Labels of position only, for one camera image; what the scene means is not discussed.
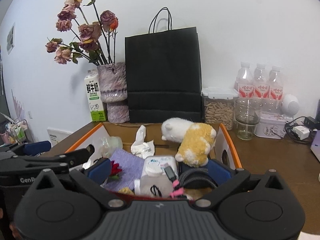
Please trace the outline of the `person's left hand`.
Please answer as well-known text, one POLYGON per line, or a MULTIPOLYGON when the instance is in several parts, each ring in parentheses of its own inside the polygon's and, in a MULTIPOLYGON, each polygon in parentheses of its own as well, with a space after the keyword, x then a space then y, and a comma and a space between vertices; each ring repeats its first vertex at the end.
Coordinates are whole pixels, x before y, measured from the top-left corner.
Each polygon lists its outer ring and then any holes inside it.
POLYGON ((1 239, 21 239, 15 224, 10 219, 7 211, 1 208, 1 239))

